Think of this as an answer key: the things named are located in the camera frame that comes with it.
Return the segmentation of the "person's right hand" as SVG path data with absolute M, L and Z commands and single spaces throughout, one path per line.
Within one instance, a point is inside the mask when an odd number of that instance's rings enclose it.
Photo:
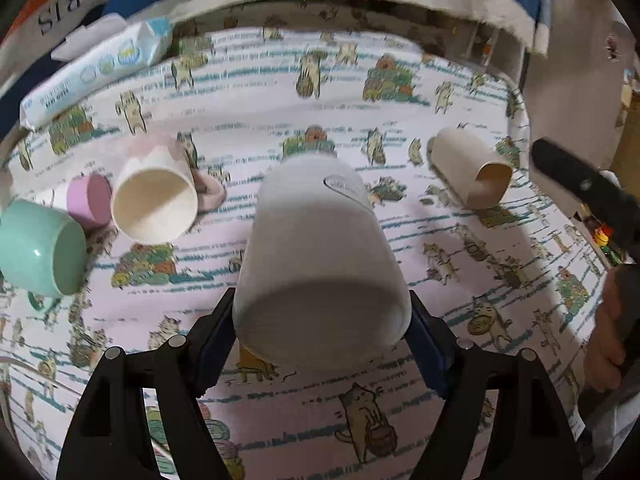
M 585 355 L 586 383 L 597 392 L 614 390 L 620 385 L 620 367 L 626 356 L 615 326 L 622 313 L 616 274 L 617 269 L 612 269 L 606 276 L 601 301 L 596 311 L 596 325 Z

